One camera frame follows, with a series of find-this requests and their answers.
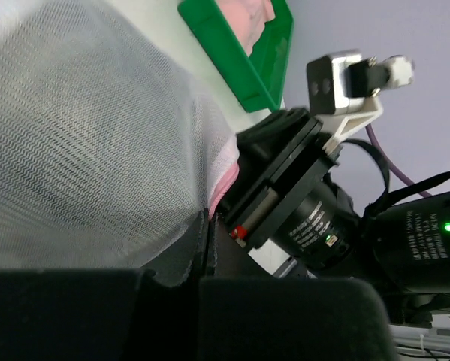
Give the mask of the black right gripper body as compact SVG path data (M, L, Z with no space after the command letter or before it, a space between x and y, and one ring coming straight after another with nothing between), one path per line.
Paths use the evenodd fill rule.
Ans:
M352 199L331 179L322 123L306 108L274 111L237 134L239 174L217 208L247 251L273 241L311 271L351 250Z

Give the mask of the pink bra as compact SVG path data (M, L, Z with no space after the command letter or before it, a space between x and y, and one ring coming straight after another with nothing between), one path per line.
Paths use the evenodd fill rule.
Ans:
M275 19L270 0L224 0L216 2L245 54L250 56L253 47L263 34L266 23Z

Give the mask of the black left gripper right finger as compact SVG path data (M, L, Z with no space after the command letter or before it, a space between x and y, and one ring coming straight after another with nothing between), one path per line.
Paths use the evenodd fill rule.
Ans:
M385 306L366 282L349 278L227 278L219 244L233 241L201 219L207 252L200 281L202 360L397 360Z

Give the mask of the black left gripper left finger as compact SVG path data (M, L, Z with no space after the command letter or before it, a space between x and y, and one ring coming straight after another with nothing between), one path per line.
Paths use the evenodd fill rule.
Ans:
M0 360L194 360L208 229L140 268L0 271Z

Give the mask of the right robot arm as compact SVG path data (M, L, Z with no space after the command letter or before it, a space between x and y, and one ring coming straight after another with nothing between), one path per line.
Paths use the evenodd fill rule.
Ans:
M384 187L363 214L331 178L342 150L306 108L275 111L237 135L238 176L217 211L245 250L272 241L316 277L357 278L391 322L428 327L450 315L450 171Z

